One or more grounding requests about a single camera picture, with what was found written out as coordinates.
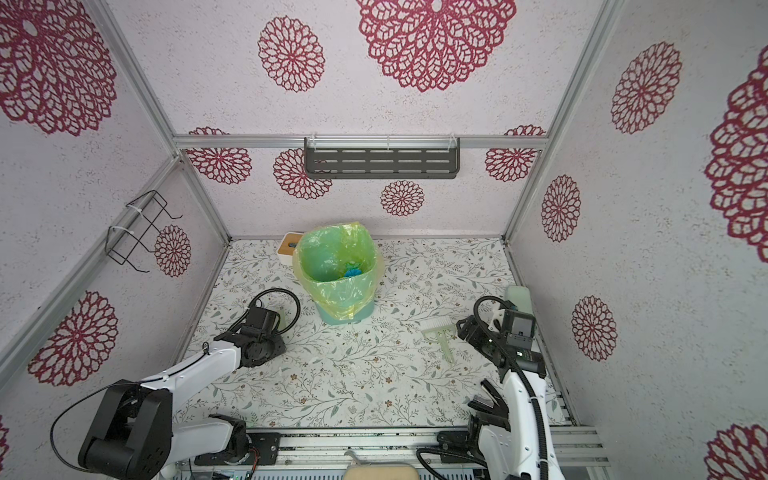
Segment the light green hand brush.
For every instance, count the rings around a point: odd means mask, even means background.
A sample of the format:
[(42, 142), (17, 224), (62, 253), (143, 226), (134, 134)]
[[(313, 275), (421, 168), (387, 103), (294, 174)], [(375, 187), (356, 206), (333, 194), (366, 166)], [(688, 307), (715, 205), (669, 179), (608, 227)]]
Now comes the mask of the light green hand brush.
[(448, 363), (455, 363), (450, 341), (455, 334), (456, 326), (450, 319), (429, 320), (421, 325), (420, 330), (425, 340), (434, 341), (440, 346), (443, 358)]

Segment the green bin with bag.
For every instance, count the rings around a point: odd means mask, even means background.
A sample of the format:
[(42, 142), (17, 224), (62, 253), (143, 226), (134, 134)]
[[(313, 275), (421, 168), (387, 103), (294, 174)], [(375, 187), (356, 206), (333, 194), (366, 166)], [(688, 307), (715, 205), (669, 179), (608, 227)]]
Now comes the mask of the green bin with bag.
[[(363, 273), (345, 278), (345, 271), (352, 266)], [(292, 267), (324, 323), (354, 324), (373, 314), (384, 260), (361, 223), (330, 225), (304, 233), (293, 254)]]

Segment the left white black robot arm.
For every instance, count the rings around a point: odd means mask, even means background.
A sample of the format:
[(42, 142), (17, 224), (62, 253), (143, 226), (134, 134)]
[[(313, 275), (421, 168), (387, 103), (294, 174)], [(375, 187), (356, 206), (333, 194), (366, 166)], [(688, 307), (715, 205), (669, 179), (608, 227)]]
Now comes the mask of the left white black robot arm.
[(114, 479), (152, 479), (180, 460), (214, 455), (238, 463), (250, 453), (244, 421), (224, 414), (177, 424), (174, 416), (220, 377), (282, 355), (277, 312), (250, 309), (238, 325), (153, 377), (106, 388), (78, 453), (80, 467)]

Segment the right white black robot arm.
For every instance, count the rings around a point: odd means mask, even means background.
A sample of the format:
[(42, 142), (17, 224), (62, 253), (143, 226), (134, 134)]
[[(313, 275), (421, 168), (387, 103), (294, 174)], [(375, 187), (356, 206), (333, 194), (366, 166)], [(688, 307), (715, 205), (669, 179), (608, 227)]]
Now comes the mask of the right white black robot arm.
[(500, 309), (486, 323), (470, 315), (456, 323), (458, 337), (497, 369), (485, 379), (487, 396), (470, 400), (467, 451), (485, 462), (491, 479), (562, 479), (546, 412), (547, 371), (534, 341), (535, 318)]

